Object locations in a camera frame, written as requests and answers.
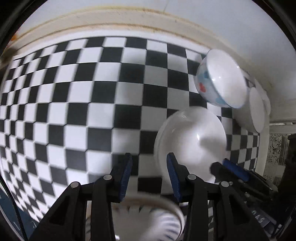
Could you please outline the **black white checkered mat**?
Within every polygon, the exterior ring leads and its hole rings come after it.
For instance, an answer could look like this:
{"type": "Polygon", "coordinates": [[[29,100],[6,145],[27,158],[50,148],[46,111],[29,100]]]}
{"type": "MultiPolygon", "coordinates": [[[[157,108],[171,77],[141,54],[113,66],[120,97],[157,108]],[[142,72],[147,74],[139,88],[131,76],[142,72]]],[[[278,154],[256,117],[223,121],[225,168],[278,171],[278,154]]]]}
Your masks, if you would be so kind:
{"type": "Polygon", "coordinates": [[[145,38],[91,37],[31,50],[1,89],[1,166],[18,207],[40,221],[65,188],[133,155],[128,190],[167,195],[154,141],[175,111],[201,106],[222,122],[226,156],[254,170],[259,135],[205,101],[194,76],[205,51],[145,38]]]}

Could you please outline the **white plain bowl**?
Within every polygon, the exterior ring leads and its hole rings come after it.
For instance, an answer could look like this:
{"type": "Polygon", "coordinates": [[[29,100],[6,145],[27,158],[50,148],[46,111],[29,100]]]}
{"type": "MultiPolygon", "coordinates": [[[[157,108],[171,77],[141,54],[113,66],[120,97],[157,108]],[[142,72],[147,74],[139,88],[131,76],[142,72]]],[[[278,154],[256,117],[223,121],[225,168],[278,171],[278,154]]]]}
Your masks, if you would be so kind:
{"type": "Polygon", "coordinates": [[[218,117],[206,108],[191,106],[172,114],[161,126],[154,142],[154,160],[162,175],[162,194],[173,190],[166,157],[174,153],[191,174],[214,183],[210,167],[226,157],[227,138],[218,117]]]}

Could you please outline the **white bowl colourful dots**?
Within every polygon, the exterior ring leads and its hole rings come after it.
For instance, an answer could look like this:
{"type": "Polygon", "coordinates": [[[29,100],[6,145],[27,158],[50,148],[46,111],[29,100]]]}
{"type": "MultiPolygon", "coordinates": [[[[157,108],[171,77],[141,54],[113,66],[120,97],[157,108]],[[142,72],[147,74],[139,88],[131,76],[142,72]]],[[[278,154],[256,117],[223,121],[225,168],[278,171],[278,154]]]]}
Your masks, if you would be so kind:
{"type": "Polygon", "coordinates": [[[247,85],[240,67],[225,51],[211,49],[194,78],[199,94],[223,108],[241,108],[247,99],[247,85]]]}

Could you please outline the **white plate blue stripes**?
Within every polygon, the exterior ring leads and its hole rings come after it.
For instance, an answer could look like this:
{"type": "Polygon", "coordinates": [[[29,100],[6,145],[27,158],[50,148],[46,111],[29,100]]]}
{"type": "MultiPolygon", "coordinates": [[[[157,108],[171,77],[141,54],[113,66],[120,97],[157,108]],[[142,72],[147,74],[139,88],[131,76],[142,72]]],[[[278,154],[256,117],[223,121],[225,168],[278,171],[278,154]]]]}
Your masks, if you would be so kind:
{"type": "Polygon", "coordinates": [[[185,218],[174,202],[144,193],[112,203],[116,240],[180,240],[185,218]]]}

